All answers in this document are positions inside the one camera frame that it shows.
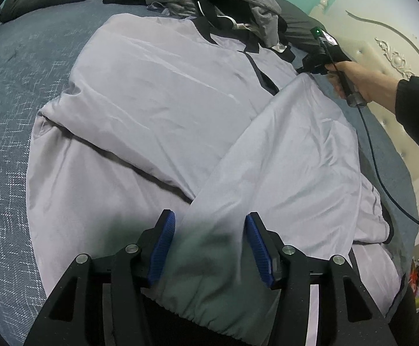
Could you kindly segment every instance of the bed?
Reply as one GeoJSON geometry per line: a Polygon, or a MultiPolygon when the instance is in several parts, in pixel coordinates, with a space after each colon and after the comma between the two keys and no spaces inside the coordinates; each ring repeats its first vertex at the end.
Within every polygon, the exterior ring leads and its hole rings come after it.
{"type": "MultiPolygon", "coordinates": [[[[321,7],[325,5],[326,2],[322,1],[311,16],[323,23],[342,46],[352,52],[352,43],[348,44],[344,35],[333,31],[332,21],[328,22],[323,14],[320,15],[323,12],[321,7]]],[[[101,0],[87,0],[31,11],[0,25],[0,333],[10,345],[23,343],[46,299],[33,255],[25,208],[25,174],[33,121],[42,105],[67,88],[70,69],[93,32],[110,16],[119,13],[160,15],[145,7],[105,5],[101,0]]],[[[298,46],[301,45],[307,50],[309,43],[298,42],[298,46]]],[[[296,55],[293,65],[298,68],[306,52],[294,46],[292,51],[296,55]]],[[[365,59],[373,66],[375,63],[384,66],[381,59],[378,62],[377,56],[366,56],[365,59]]],[[[358,114],[335,98],[325,77],[315,76],[315,80],[356,128],[362,151],[362,172],[365,170],[368,179],[378,187],[374,174],[371,177],[374,169],[358,114]]],[[[405,209],[417,216],[409,162],[405,166],[397,153],[397,149],[401,152],[397,141],[393,138],[392,144],[391,132],[385,132],[387,123],[385,126],[380,124],[377,118],[382,117],[373,112],[375,115],[365,111],[365,118],[376,156],[386,158],[379,164],[382,178],[405,209]]],[[[379,192],[384,199],[384,194],[381,190],[379,192]]],[[[386,206],[397,225],[392,246],[394,251],[400,251],[401,266],[407,266],[418,229],[393,205],[386,202],[386,206]]]]}

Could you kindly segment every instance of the handheld device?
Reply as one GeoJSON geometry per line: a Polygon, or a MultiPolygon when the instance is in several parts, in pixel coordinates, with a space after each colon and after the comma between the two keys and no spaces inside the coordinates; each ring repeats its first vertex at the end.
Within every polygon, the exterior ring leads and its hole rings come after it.
{"type": "MultiPolygon", "coordinates": [[[[333,46],[339,46],[336,39],[319,27],[314,27],[310,30],[310,32],[312,33],[313,37],[319,41],[320,46],[325,50],[332,63],[335,64],[329,48],[333,46]]],[[[338,69],[336,69],[336,72],[338,74],[339,80],[341,81],[345,99],[347,100],[347,105],[352,108],[363,108],[364,106],[367,106],[366,100],[363,98],[362,94],[355,89],[355,85],[351,82],[347,75],[345,75],[344,71],[338,71],[338,69]]]]}

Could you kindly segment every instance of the handle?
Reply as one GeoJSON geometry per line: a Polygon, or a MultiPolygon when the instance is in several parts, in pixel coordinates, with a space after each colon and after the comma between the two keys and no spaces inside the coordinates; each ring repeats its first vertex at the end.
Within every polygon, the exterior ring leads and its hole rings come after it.
{"type": "Polygon", "coordinates": [[[341,81],[342,89],[344,90],[347,105],[351,108],[363,108],[367,106],[367,101],[363,98],[360,92],[355,90],[355,85],[344,73],[344,71],[338,71],[338,76],[341,81]]]}
{"type": "Polygon", "coordinates": [[[127,252],[122,248],[115,255],[111,272],[113,336],[117,346],[152,346],[152,336],[142,301],[140,283],[134,277],[134,260],[141,259],[142,250],[127,252]]]}
{"type": "Polygon", "coordinates": [[[310,276],[307,256],[292,246],[283,251],[281,264],[287,272],[283,281],[268,346],[303,346],[307,340],[310,306],[310,276]]]}

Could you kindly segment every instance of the tufted headboard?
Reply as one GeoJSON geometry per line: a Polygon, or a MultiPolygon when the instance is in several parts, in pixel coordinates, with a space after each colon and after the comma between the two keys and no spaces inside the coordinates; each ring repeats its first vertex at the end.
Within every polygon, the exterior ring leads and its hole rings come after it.
{"type": "MultiPolygon", "coordinates": [[[[419,76],[419,43],[399,27],[380,22],[372,12],[328,12],[329,0],[320,0],[310,16],[320,21],[352,59],[368,69],[378,70],[397,79],[419,76]]],[[[391,138],[411,174],[419,211],[419,147],[384,107],[370,103],[369,108],[391,138]]]]}

